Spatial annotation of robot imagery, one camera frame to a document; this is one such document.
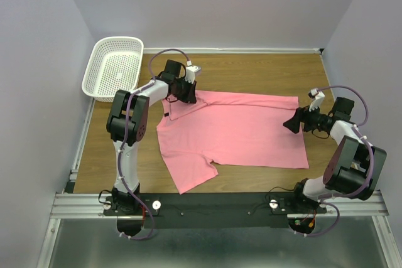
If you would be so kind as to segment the pink t shirt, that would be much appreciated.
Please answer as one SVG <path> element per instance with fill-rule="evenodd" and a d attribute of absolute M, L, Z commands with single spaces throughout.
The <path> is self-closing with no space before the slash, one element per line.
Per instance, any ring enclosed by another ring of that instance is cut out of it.
<path fill-rule="evenodd" d="M 160 153 L 179 193 L 216 177 L 215 164 L 307 169 L 302 133 L 283 126 L 296 96 L 198 90 L 196 102 L 163 100 Z"/>

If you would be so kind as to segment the white perforated plastic basket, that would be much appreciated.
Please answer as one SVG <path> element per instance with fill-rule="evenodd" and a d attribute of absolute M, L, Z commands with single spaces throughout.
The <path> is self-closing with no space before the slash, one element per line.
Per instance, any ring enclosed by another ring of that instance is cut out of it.
<path fill-rule="evenodd" d="M 99 102 L 112 102 L 118 90 L 134 91 L 143 50 L 143 42 L 135 37 L 110 36 L 99 40 L 85 69 L 83 93 Z"/>

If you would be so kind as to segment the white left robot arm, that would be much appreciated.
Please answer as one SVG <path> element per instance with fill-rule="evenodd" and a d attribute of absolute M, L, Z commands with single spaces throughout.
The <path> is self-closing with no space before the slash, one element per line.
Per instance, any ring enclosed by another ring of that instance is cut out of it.
<path fill-rule="evenodd" d="M 139 143 L 143 139 L 149 108 L 172 96 L 185 104 L 196 103 L 196 77 L 201 68 L 167 60 L 165 69 L 134 92 L 118 90 L 106 124 L 116 152 L 116 181 L 104 208 L 115 213 L 136 214 L 143 207 L 139 199 L 137 173 Z"/>

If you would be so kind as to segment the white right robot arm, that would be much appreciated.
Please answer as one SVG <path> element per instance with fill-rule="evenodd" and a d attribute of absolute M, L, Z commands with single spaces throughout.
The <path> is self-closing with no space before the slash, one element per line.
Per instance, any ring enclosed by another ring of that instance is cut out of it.
<path fill-rule="evenodd" d="M 298 213 L 317 208 L 330 198 L 366 201 L 376 187 L 387 152 L 372 145 L 359 127 L 350 121 L 354 101 L 338 97 L 328 114 L 319 107 L 299 107 L 283 126 L 294 134 L 324 132 L 337 143 L 323 175 L 304 179 L 289 197 L 290 208 Z"/>

